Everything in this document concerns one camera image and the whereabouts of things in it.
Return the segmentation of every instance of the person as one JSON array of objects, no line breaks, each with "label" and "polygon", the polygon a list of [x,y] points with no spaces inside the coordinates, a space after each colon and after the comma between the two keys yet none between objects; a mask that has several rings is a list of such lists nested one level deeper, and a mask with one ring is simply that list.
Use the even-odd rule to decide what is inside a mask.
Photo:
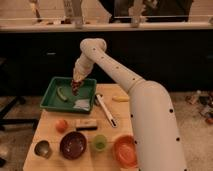
[{"label": "person", "polygon": [[133,6],[134,0],[99,0],[104,9],[111,14],[109,23],[129,23],[129,8]]},{"label": "person", "polygon": [[[111,14],[109,23],[131,22],[131,18],[127,16],[134,0],[99,0],[99,2]],[[193,0],[144,0],[145,8],[142,15],[146,17],[147,22],[188,21],[192,2]]]}]

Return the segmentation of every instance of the floor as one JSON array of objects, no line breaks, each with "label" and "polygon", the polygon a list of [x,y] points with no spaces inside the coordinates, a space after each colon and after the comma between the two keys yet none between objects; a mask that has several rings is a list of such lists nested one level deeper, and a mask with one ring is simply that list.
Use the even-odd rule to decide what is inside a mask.
[{"label": "floor", "polygon": [[[199,114],[203,108],[200,103],[190,105],[186,96],[194,92],[171,92],[178,127],[181,134],[185,157],[189,171],[212,171],[213,168],[213,125],[205,122]],[[17,104],[7,117],[39,118],[39,103],[42,97],[25,97],[26,104]],[[10,101],[11,97],[0,98],[0,108]],[[32,125],[7,126],[0,132],[0,156],[7,164],[0,171],[22,171],[34,130]]]}]

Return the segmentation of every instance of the green tray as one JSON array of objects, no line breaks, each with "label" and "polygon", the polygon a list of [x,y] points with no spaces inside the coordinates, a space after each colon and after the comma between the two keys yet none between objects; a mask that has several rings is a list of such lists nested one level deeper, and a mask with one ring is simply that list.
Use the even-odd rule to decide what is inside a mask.
[{"label": "green tray", "polygon": [[[40,107],[49,111],[89,114],[94,104],[97,81],[86,78],[79,88],[78,95],[74,96],[70,85],[71,80],[72,78],[70,77],[53,77],[43,96]],[[68,98],[68,101],[64,102],[58,97],[58,87],[62,87],[62,93]],[[76,100],[81,99],[89,99],[88,110],[74,108]]]}]

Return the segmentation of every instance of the metal cup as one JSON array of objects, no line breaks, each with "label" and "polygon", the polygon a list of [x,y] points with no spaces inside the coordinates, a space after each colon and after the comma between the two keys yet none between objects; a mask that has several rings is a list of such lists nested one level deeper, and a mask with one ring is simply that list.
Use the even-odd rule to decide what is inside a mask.
[{"label": "metal cup", "polygon": [[50,144],[46,140],[39,141],[34,148],[34,152],[36,155],[44,158],[49,158],[52,154]]}]

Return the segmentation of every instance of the black cabinet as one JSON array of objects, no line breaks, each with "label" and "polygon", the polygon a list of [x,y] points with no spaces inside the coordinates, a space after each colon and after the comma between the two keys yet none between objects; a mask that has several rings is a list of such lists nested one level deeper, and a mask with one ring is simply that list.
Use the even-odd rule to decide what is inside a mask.
[{"label": "black cabinet", "polygon": [[[71,77],[80,42],[104,38],[107,53],[169,91],[213,89],[213,30],[1,33],[9,82],[23,95],[43,95],[53,76]],[[89,75],[113,82],[97,65]]]}]

